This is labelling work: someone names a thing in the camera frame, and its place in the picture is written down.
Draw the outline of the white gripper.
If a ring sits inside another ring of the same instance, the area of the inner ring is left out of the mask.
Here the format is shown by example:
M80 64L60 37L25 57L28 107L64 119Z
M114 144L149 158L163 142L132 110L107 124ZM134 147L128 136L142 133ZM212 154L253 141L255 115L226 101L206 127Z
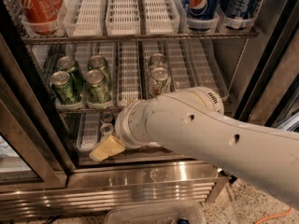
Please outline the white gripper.
M90 153L94 161L103 161L109 157L120 154L127 148L158 147L151 142L144 126L144 106L146 100L136 100L127 105L117 116L114 135L106 135L95 145Z

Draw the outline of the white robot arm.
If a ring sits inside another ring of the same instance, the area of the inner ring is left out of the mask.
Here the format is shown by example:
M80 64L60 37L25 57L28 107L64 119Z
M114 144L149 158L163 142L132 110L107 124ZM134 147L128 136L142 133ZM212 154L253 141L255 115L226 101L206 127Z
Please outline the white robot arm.
M299 209L299 133L226 117L220 96L209 88L131 102L91 157L102 161L149 143L206 161Z

